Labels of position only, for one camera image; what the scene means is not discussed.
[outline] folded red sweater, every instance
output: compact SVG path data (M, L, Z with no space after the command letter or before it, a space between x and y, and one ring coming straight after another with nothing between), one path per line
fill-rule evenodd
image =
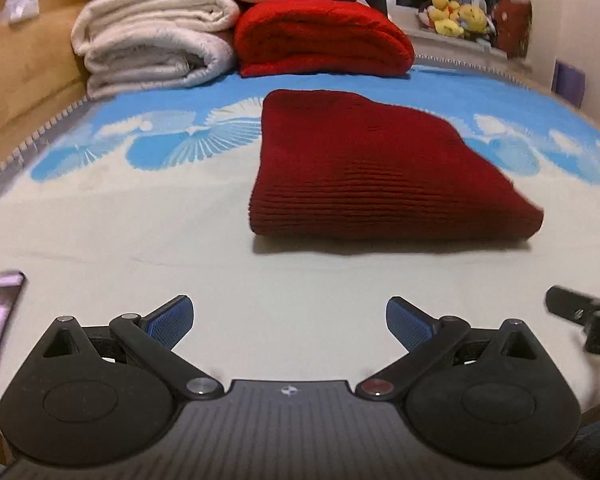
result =
M243 77L344 72L399 76L410 69L409 38L357 2L282 0L247 10L235 27Z
M438 117L349 92L264 99L256 234L516 240L542 216Z

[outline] dark red knit garment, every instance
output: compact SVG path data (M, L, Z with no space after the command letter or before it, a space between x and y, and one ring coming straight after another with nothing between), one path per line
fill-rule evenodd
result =
M519 240L542 216L438 117L349 92L264 99L256 234Z
M410 69L409 38L357 2L281 0L256 4L235 27L243 77L342 72L399 76Z

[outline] bed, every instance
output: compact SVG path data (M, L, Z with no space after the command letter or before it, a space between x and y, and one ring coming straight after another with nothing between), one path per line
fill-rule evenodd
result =
M38 26L58 12L69 23L74 7L43 13ZM68 28L66 41L70 50ZM64 86L1 126L3 145L21 144L0 165L0 269L21 269L30 283L0 361L0 397L55 317L100 325L187 294L194 328L174 351L225 386L356 384L404 353L384 322L387 300L402 296L472 326L525 320L582 408L600 402L600 358L543 306L555 284L600 293L600 131L566 105L507 74L426 56L403 78L231 73L88 102L77 97L79 63L62 52ZM544 208L540 232L515 245L255 236L248 202L262 100L281 88L353 91L445 118ZM54 118L24 138L23 125L49 109Z

